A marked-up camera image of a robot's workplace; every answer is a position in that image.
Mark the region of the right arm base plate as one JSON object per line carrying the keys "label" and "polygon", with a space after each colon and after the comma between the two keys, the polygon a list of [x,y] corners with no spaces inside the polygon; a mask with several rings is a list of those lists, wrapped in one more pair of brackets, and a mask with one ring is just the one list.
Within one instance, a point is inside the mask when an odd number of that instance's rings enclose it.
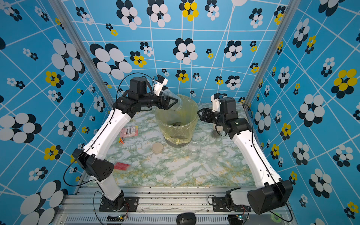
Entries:
{"label": "right arm base plate", "polygon": [[227,205],[224,197],[212,196],[209,202],[214,212],[239,212],[239,213],[251,212],[251,208],[245,205],[234,206],[231,208],[230,206]]}

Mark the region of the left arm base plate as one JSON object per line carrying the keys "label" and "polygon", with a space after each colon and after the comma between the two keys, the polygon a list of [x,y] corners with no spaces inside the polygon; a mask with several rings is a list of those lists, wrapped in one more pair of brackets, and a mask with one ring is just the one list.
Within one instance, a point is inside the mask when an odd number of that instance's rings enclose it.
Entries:
{"label": "left arm base plate", "polygon": [[139,197],[119,197],[111,201],[102,198],[100,202],[100,212],[136,212],[139,205]]}

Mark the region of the jar with wooden lid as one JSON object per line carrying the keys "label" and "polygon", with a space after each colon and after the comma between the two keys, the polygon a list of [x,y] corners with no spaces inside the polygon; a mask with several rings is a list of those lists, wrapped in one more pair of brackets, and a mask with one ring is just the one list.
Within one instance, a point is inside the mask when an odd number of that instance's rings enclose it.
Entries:
{"label": "jar with wooden lid", "polygon": [[218,139],[221,137],[221,135],[219,135],[219,133],[213,129],[212,132],[211,132],[211,136],[214,138],[214,139]]}
{"label": "jar with wooden lid", "polygon": [[182,108],[183,101],[178,96],[172,93],[169,89],[164,91],[164,94],[169,97],[169,109],[172,111],[179,111]]}

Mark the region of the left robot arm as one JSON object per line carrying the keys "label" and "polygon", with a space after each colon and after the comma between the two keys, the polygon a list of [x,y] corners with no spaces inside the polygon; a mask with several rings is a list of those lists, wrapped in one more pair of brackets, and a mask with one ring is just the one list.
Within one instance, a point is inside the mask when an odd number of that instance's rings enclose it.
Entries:
{"label": "left robot arm", "polygon": [[83,147],[75,149],[73,157],[79,166],[98,184],[102,191],[100,211],[119,212],[128,207],[124,193],[113,176],[114,164],[105,158],[112,143],[128,122],[143,107],[177,110],[179,98],[166,87],[168,80],[161,75],[151,84],[147,78],[134,77],[96,135]]}

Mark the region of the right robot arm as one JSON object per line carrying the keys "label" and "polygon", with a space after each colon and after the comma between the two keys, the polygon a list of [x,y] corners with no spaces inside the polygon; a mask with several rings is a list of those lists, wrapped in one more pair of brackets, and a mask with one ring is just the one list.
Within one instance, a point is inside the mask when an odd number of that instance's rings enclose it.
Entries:
{"label": "right robot arm", "polygon": [[212,108],[203,108],[197,114],[201,121],[222,127],[241,151],[256,186],[247,193],[248,205],[258,215],[287,206],[293,186],[270,165],[255,140],[253,128],[245,118],[238,116],[236,100],[216,93],[211,102]]}

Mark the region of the round wooden jar lid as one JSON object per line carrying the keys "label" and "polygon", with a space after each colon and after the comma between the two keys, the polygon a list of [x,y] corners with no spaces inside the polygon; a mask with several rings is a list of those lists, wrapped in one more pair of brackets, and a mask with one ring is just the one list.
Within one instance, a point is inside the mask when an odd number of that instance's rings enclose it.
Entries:
{"label": "round wooden jar lid", "polygon": [[156,142],[152,145],[151,150],[154,154],[160,154],[164,150],[164,146],[160,142]]}

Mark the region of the clear plastic tea jar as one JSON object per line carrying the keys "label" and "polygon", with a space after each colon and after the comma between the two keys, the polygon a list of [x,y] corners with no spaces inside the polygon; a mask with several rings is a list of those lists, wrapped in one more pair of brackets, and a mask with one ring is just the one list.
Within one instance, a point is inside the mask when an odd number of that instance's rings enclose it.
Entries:
{"label": "clear plastic tea jar", "polygon": [[201,151],[201,146],[200,144],[196,143],[196,142],[191,142],[188,145],[188,155],[189,158],[192,160],[195,160],[199,157],[200,155],[200,151]]}

